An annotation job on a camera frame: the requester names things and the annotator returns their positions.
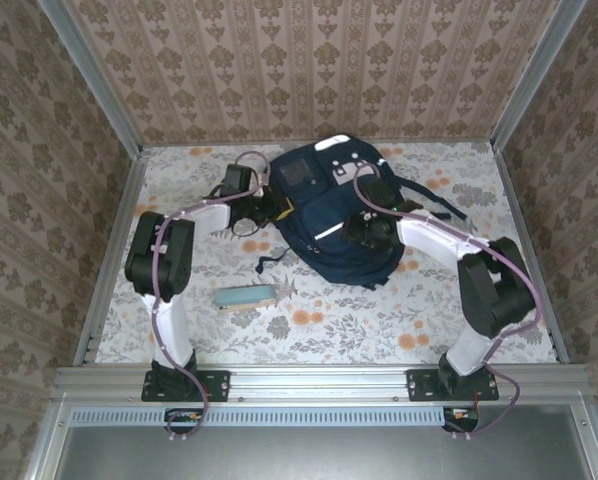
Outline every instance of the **navy blue backpack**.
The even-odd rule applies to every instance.
[[[374,289],[388,281],[401,260],[404,246],[379,252],[341,238],[346,219],[368,208],[355,193],[352,182],[355,171],[364,163],[379,168],[382,180],[398,202],[403,201],[399,189],[406,187],[443,205],[462,220],[466,215],[426,187],[395,175],[376,148],[351,136],[337,135],[273,160],[270,185],[294,207],[290,214],[274,222],[290,248],[331,283]],[[376,179],[374,174],[361,175],[369,171],[360,171],[360,186]],[[257,271],[263,271],[264,262],[280,258],[262,257]]]

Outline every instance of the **gray panel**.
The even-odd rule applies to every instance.
[[[569,407],[519,407],[469,441],[435,427],[207,428],[185,442],[106,427],[71,429],[65,448],[64,480],[592,478]]]

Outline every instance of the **floral tablecloth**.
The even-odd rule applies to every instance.
[[[268,158],[298,144],[157,148],[126,245],[139,215],[170,213],[196,203],[219,183],[226,165],[245,150]],[[517,240],[512,215],[487,143],[382,143],[382,155],[402,176],[427,185],[470,215],[471,226],[489,238]],[[261,169],[256,157],[250,161]],[[416,194],[404,196],[426,204]],[[398,269],[376,291],[332,285],[289,252],[255,273],[261,255],[276,256],[286,243],[273,226],[247,238],[212,234],[194,249],[184,304],[190,339],[202,363],[361,364],[436,363],[465,320],[457,278],[436,260],[407,248]],[[274,284],[277,304],[217,313],[215,288]],[[148,362],[154,336],[140,298],[119,270],[97,362]],[[495,362],[555,361],[548,331],[540,328],[504,342]]]

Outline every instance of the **floral wallpaper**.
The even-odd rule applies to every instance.
[[[598,399],[598,1],[575,24],[504,156],[574,361]]]
[[[488,138],[556,0],[69,0],[143,143]]]
[[[297,144],[160,147],[153,151],[139,194],[126,252],[139,216],[146,210],[168,214],[192,205],[223,178],[226,165],[242,151],[255,149],[274,159]],[[518,241],[492,149],[480,143],[377,143],[400,175],[427,185],[470,215],[473,229],[489,238]],[[246,159],[261,169],[258,157]],[[441,207],[407,189],[405,196]],[[246,235],[252,226],[237,225]],[[436,260],[406,248],[389,282],[376,291],[334,285],[319,277],[294,253],[279,264],[261,256],[279,256],[287,248],[272,225],[239,238],[224,230],[196,242],[192,275],[184,292],[189,335],[197,358],[213,364],[404,364],[436,363],[465,325],[455,275]],[[215,288],[270,284],[276,305],[218,313]],[[150,362],[155,340],[148,312],[119,269],[97,362]],[[547,328],[504,343],[495,362],[554,362]]]
[[[0,0],[0,479],[72,364],[128,167],[36,2]]]

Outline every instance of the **wall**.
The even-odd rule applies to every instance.
[[[589,1],[504,156],[574,361],[598,399],[598,1]]]
[[[128,166],[34,0],[0,0],[0,479],[72,363]]]
[[[556,1],[69,0],[146,144],[488,138]]]

